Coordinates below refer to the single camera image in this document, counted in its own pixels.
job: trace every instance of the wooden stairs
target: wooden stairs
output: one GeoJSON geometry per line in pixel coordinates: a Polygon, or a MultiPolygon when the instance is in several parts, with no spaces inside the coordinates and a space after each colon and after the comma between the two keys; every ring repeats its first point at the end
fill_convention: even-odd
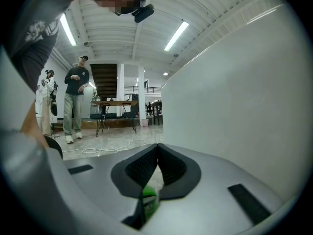
{"type": "Polygon", "coordinates": [[[91,66],[92,77],[100,97],[116,98],[117,64],[94,64],[91,66]]]}

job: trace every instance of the shoe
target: shoe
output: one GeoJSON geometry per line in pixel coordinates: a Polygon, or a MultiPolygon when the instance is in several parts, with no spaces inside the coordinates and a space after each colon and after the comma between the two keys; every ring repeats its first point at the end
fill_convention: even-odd
{"type": "Polygon", "coordinates": [[[74,143],[72,136],[65,136],[65,142],[66,143],[74,143]]]}
{"type": "Polygon", "coordinates": [[[82,139],[83,138],[83,135],[81,132],[76,132],[76,138],[77,139],[82,139]]]}

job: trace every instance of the floor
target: floor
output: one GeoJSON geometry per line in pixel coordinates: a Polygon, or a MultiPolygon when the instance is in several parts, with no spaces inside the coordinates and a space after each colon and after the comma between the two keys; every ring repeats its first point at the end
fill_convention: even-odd
{"type": "MultiPolygon", "coordinates": [[[[73,144],[67,144],[65,142],[63,132],[58,132],[56,135],[60,137],[56,138],[55,141],[58,142],[63,150],[63,160],[105,156],[111,153],[108,151],[100,151],[93,154],[82,154],[82,150],[73,151],[75,149],[117,149],[127,146],[131,140],[145,140],[146,143],[164,142],[163,125],[150,125],[149,127],[137,126],[136,129],[137,134],[131,127],[104,129],[103,133],[99,132],[97,137],[95,134],[95,129],[83,130],[83,138],[81,140],[77,140],[75,133],[73,133],[73,144]]],[[[129,147],[125,149],[131,149],[142,145],[144,145],[144,141],[133,141],[130,143],[129,147]]],[[[159,167],[156,168],[148,185],[154,187],[157,191],[159,191],[163,187],[163,178],[159,167]]]]}

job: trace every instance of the green object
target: green object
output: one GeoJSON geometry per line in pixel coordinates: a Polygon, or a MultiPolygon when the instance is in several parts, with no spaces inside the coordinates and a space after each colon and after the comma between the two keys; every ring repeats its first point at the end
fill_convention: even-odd
{"type": "Polygon", "coordinates": [[[142,190],[143,208],[145,211],[146,221],[156,212],[157,203],[157,191],[153,187],[146,185],[142,190]]]}

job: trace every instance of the dark t-shirt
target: dark t-shirt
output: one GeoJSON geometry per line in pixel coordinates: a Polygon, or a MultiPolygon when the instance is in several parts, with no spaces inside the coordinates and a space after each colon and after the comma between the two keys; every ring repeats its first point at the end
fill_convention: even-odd
{"type": "Polygon", "coordinates": [[[70,3],[71,0],[26,0],[4,40],[12,63],[34,92],[56,44],[59,19],[70,3]]]}
{"type": "Polygon", "coordinates": [[[83,84],[89,83],[89,72],[84,67],[75,67],[71,68],[67,73],[64,82],[67,84],[67,94],[71,95],[83,95],[84,92],[78,92],[79,87],[83,84]],[[74,80],[70,77],[77,75],[80,77],[80,80],[74,80]]]}

